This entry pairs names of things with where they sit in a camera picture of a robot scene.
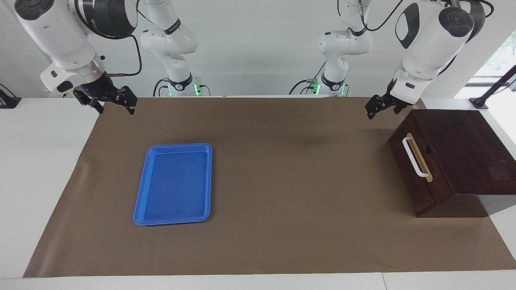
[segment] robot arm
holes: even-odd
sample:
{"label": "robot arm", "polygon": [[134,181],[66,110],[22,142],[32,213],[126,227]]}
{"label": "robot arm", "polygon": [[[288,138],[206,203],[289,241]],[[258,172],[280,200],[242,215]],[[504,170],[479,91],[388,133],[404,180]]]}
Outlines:
{"label": "robot arm", "polygon": [[[129,22],[126,10],[107,10],[110,5],[130,5],[124,0],[97,0],[96,9],[91,0],[82,1],[82,10],[78,9],[78,0],[16,0],[14,8],[18,20],[36,44],[50,56],[52,64],[41,74],[45,86],[55,95],[70,92],[83,105],[89,105],[102,113],[104,108],[99,103],[113,102],[122,105],[133,114],[137,98],[129,87],[117,89],[108,77],[102,60],[75,17],[85,18],[93,23],[92,31],[102,33],[106,30],[106,21],[115,17],[118,23],[122,19]],[[125,30],[129,34],[136,25],[127,23]],[[115,33],[126,33],[122,29],[111,29]]]}
{"label": "robot arm", "polygon": [[197,50],[197,38],[181,23],[170,0],[145,0],[145,3],[149,20],[158,28],[142,33],[143,48],[156,56],[165,67],[173,96],[198,94],[196,78],[182,56]]}
{"label": "robot arm", "polygon": [[383,96],[367,103],[370,119],[395,106],[396,114],[415,104],[426,87],[452,62],[462,47],[482,28],[485,11],[479,2],[467,3],[470,12],[440,2],[409,5],[396,24],[396,37],[407,50]]}
{"label": "robot arm", "polygon": [[[368,53],[373,46],[373,36],[362,23],[358,0],[339,0],[341,18],[347,30],[334,30],[319,38],[319,51],[326,57],[326,68],[317,80],[321,84],[319,93],[340,94],[349,68],[345,55]],[[370,0],[362,0],[364,19],[370,7]]]}

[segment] white wall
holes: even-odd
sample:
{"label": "white wall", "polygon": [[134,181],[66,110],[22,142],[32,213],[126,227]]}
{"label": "white wall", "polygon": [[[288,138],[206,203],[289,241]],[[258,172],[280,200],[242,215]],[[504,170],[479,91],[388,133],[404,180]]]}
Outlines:
{"label": "white wall", "polygon": [[[12,9],[14,0],[0,0]],[[376,27],[398,0],[378,0],[370,10],[370,26]],[[350,56],[348,83],[350,95],[383,94],[404,50],[394,35],[393,19],[374,33],[373,50],[363,56]],[[465,47],[454,65],[425,92],[425,97],[452,98],[516,29],[514,0],[491,0],[495,14],[484,30]],[[190,68],[217,95],[286,94],[297,81],[313,77],[324,62],[317,50],[322,33],[344,29],[336,14],[336,1],[311,0],[175,0],[183,24],[199,39],[199,49],[187,55]],[[145,5],[140,9],[145,13]],[[17,26],[12,12],[2,7],[0,36],[2,70],[0,82],[22,96],[44,96],[37,75],[47,63],[25,32]],[[135,35],[151,25],[140,18]],[[110,73],[134,72],[138,62],[131,39],[90,41],[105,55]],[[165,70],[149,53],[143,54],[139,76],[118,78],[116,85],[129,85],[137,95],[150,95]]]}

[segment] black pole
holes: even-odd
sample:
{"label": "black pole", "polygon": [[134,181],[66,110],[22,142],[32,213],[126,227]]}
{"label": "black pole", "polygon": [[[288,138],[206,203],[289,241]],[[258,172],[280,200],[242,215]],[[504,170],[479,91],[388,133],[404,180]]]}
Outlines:
{"label": "black pole", "polygon": [[494,84],[483,96],[479,98],[472,98],[470,102],[477,109],[487,109],[486,101],[492,96],[499,88],[501,88],[508,80],[510,80],[514,75],[516,75],[516,66],[512,67],[502,78],[500,78],[496,84]]}
{"label": "black pole", "polygon": [[14,109],[22,98],[8,96],[0,89],[0,109]]}

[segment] white handle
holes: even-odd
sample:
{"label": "white handle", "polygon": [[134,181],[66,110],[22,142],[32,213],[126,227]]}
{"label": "white handle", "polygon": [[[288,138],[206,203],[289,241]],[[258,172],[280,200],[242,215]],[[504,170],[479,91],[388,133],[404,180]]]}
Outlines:
{"label": "white handle", "polygon": [[412,166],[414,167],[414,170],[416,171],[417,175],[419,177],[427,178],[430,175],[428,173],[424,173],[419,168],[419,165],[417,164],[416,158],[414,157],[414,154],[412,153],[412,150],[410,150],[410,144],[409,141],[412,140],[410,137],[406,137],[403,139],[403,147],[405,147],[405,150],[407,151],[407,155],[409,156],[410,162],[412,163]]}

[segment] drawer handle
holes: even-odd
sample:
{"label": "drawer handle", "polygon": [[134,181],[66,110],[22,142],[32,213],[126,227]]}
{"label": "drawer handle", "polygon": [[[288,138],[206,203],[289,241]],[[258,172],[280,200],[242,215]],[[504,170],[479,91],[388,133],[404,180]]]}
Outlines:
{"label": "drawer handle", "polygon": [[409,156],[410,162],[412,163],[412,166],[414,167],[414,170],[416,174],[419,177],[426,178],[426,181],[432,182],[433,177],[430,173],[430,170],[428,169],[428,166],[426,165],[425,160],[423,159],[423,155],[421,154],[421,151],[417,147],[414,137],[411,133],[407,134],[407,137],[403,139],[403,147],[405,147],[405,151],[407,151],[407,155]]}

